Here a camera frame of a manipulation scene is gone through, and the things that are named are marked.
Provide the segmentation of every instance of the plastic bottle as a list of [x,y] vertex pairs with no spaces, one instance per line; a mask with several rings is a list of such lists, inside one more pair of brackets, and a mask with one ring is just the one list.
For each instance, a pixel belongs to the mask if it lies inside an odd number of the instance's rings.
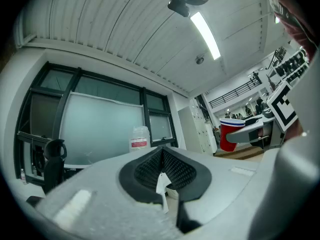
[[23,182],[24,185],[27,184],[27,181],[26,181],[26,174],[25,174],[25,171],[24,169],[21,169],[21,180]]
[[132,137],[129,140],[130,152],[145,148],[150,148],[150,133],[148,127],[134,127]]
[[38,173],[37,173],[37,169],[34,166],[34,164],[32,164],[32,173],[33,173],[33,176],[37,177]]

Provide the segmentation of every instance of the ceiling light fixture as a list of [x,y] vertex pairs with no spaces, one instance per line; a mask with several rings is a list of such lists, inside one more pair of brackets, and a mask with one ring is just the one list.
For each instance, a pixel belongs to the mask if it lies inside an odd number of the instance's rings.
[[213,59],[214,60],[218,59],[221,56],[221,54],[218,49],[216,40],[215,40],[214,36],[212,35],[212,32],[211,32],[208,24],[206,23],[204,17],[198,11],[190,19],[192,20],[192,22],[196,26],[196,28],[199,30],[204,41],[206,42],[206,45],[209,47],[209,50],[212,54]]

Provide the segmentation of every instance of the office chair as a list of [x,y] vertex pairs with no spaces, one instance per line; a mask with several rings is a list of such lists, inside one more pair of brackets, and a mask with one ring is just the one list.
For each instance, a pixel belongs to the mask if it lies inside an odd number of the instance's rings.
[[[45,194],[64,181],[63,172],[67,149],[63,142],[63,139],[54,139],[49,141],[44,147],[43,155],[46,162],[43,169],[44,186],[42,188]],[[41,199],[39,196],[30,196],[26,202],[32,206],[36,206]]]

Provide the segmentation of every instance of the white cabinet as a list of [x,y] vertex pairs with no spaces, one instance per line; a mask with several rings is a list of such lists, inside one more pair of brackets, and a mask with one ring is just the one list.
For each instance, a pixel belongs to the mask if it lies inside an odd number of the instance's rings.
[[216,140],[214,139],[211,126],[209,125],[210,128],[206,127],[201,109],[193,102],[190,102],[190,106],[179,110],[178,114],[186,149],[200,154],[213,155],[217,149],[214,149],[211,142],[214,140],[215,143]]

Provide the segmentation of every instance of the chair backrest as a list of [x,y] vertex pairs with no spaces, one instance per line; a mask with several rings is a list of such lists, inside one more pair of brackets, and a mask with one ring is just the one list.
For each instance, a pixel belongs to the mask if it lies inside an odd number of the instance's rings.
[[44,157],[47,159],[44,165],[44,193],[48,193],[63,182],[63,172],[67,149],[63,139],[49,141],[44,147]]

